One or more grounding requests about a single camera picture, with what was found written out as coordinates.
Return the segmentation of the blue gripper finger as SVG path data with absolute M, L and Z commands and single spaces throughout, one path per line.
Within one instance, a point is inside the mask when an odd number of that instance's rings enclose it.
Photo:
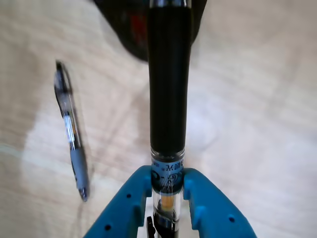
M 205 175 L 184 170 L 184 200 L 189 201 L 191 225 L 201 238 L 255 238 L 246 217 Z
M 86 238 L 135 238 L 144 225 L 147 198 L 152 196 L 151 167 L 141 166 L 121 187 Z

